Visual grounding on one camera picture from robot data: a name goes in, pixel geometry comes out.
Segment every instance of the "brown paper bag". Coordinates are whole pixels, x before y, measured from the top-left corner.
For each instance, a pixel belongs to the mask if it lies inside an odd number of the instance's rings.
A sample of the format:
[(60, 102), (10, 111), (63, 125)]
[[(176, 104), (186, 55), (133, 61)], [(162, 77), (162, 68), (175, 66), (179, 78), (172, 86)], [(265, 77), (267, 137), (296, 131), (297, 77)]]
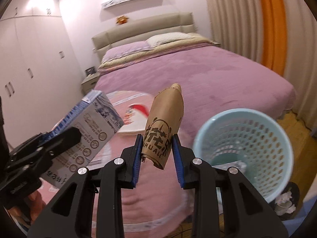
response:
[(172, 136), (178, 132), (183, 115), (181, 87), (175, 83), (153, 100), (146, 122), (142, 160), (151, 159), (155, 167), (164, 169), (171, 152)]

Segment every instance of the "laundry basket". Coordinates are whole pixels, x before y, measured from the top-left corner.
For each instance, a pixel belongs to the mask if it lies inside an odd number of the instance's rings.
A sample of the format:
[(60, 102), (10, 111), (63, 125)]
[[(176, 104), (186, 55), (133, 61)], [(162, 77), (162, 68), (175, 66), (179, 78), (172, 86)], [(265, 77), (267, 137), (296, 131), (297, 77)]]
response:
[(193, 150), (212, 166), (244, 162), (244, 175), (268, 203), (286, 187), (293, 169), (293, 150), (284, 130), (274, 119), (251, 109), (232, 109), (209, 119)]

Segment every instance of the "pink pillow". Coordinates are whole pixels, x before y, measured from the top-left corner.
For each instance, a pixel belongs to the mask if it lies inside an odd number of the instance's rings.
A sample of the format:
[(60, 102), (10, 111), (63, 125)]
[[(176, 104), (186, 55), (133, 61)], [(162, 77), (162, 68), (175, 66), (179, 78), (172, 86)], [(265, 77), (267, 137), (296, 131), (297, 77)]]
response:
[(112, 61), (114, 59), (119, 59), (124, 56), (132, 55), (138, 52), (149, 51), (152, 49), (153, 48), (146, 41), (139, 41), (119, 47), (114, 47), (106, 52), (106, 54), (102, 58), (102, 63)]

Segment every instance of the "circular icon on box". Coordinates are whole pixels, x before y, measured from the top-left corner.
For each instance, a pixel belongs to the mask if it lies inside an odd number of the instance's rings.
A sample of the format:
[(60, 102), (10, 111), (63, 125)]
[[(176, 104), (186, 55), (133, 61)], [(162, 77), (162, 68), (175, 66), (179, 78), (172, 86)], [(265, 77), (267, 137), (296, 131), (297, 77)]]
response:
[(82, 165), (85, 162), (85, 160), (84, 160), (84, 158), (82, 156), (76, 157), (75, 161), (79, 165)]
[(71, 172), (76, 172), (77, 171), (77, 165), (71, 165), (70, 167), (69, 167), (69, 170), (71, 171)]
[(108, 135), (107, 135), (107, 133), (105, 133), (105, 132), (101, 132), (101, 133), (99, 134), (99, 139), (100, 139), (101, 141), (106, 140), (107, 137), (108, 137)]
[(86, 149), (84, 149), (84, 151), (82, 153), (84, 154), (84, 156), (90, 156), (91, 155), (91, 149), (86, 148)]
[(93, 149), (96, 149), (98, 146), (99, 146), (99, 142), (97, 140), (93, 140), (91, 143), (90, 143), (90, 146), (93, 148)]

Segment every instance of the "metal screw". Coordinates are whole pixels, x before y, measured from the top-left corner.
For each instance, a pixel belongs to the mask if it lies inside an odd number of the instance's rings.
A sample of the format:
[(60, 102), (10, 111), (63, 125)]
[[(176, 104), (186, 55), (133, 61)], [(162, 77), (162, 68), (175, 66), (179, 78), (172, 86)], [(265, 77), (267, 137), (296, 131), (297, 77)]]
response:
[(123, 162), (124, 162), (124, 160), (121, 157), (118, 157), (118, 158), (115, 159), (115, 164), (116, 165), (121, 165), (121, 164), (123, 164)]
[(77, 172), (80, 174), (80, 175), (84, 175), (85, 173), (87, 173), (87, 168), (86, 167), (81, 167), (77, 170)]
[(229, 168), (229, 172), (232, 173), (233, 175), (236, 175), (239, 171), (237, 168), (235, 167), (230, 167)]
[(200, 164), (202, 163), (202, 160), (201, 160), (200, 158), (194, 158), (194, 159), (193, 159), (193, 163), (194, 163), (195, 165), (200, 165)]
[(22, 170), (25, 171), (26, 169), (28, 169), (30, 167), (30, 165), (25, 165)]

